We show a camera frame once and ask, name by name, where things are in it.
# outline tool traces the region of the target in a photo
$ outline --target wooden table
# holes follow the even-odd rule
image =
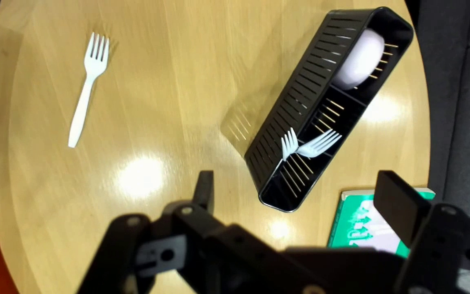
[[[275,248],[325,245],[340,193],[381,168],[426,185],[430,110],[415,41],[304,206],[260,204],[222,126],[234,106],[270,101],[333,8],[402,0],[2,0],[0,247],[22,293],[74,293],[120,214],[157,219],[216,172],[216,217]],[[92,31],[113,39],[77,149],[69,128]],[[178,275],[159,293],[190,293]]]

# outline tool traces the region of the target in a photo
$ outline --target white plastic fork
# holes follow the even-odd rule
[[[283,146],[283,162],[288,160],[289,155],[296,154],[296,150],[299,149],[299,139],[297,134],[294,131],[294,128],[291,128],[283,137],[281,137],[281,146]]]
[[[320,157],[324,152],[332,149],[333,144],[337,144],[343,136],[338,134],[337,131],[327,131],[320,134],[319,137],[312,139],[311,142],[301,146],[296,154],[307,157],[307,159],[315,159]]]
[[[87,54],[85,54],[85,70],[87,80],[79,97],[79,103],[72,118],[69,147],[74,149],[84,132],[87,110],[90,103],[94,82],[107,70],[108,65],[108,52],[110,52],[110,39],[92,33]]]

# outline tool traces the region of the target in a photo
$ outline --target fork handle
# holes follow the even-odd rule
[[[76,149],[85,126],[87,110],[90,103],[90,93],[95,79],[87,75],[82,95],[79,97],[79,103],[72,118],[71,136],[69,136],[69,147]]]

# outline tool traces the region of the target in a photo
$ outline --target black plastic tray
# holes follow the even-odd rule
[[[332,83],[333,75],[368,28],[386,39],[382,61],[363,85],[340,90]],[[302,204],[412,39],[412,26],[386,7],[333,10],[327,15],[245,154],[262,203],[280,211],[296,211]],[[291,128],[301,141],[311,141],[329,129],[343,137],[317,159],[293,155],[281,163],[281,137]]]

